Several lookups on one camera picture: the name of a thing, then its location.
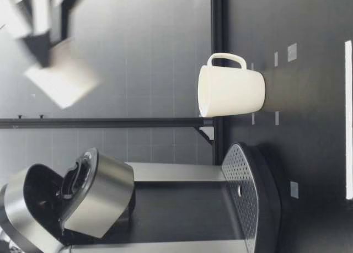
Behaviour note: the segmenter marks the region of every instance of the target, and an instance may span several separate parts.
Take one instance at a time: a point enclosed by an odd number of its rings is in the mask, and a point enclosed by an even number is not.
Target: white mug
[[[213,66],[214,58],[236,61],[241,68]],[[257,71],[247,70],[243,58],[230,53],[214,53],[200,71],[199,109],[202,117],[259,111],[265,101],[265,91],[264,77]]]

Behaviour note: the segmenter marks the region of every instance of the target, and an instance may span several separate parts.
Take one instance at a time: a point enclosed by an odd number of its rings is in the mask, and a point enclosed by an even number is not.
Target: light strip
[[[352,41],[345,43],[346,52],[346,198],[353,199],[353,98]]]

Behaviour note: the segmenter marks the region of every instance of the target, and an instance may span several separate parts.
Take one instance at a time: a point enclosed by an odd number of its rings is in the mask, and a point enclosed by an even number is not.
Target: gray tiled wall
[[[31,58],[0,30],[0,117],[198,116],[198,73],[211,53],[210,5],[82,0],[73,12],[73,44],[100,76],[100,86],[64,110],[23,76]],[[36,162],[62,173],[93,146],[132,162],[209,164],[212,158],[211,147],[187,128],[14,130],[0,131],[0,141],[2,178]]]

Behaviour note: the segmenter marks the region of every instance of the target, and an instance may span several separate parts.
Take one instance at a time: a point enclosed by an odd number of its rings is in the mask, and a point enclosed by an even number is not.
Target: metal rail
[[[124,118],[124,119],[0,119],[0,129],[23,128],[153,128],[212,126],[204,118]]]

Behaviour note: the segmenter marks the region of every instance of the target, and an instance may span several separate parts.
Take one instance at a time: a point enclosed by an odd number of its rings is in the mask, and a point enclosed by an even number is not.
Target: coffee machine
[[[64,177],[35,164],[0,192],[8,252],[275,252],[266,158],[237,143],[222,166],[124,163],[95,148]]]

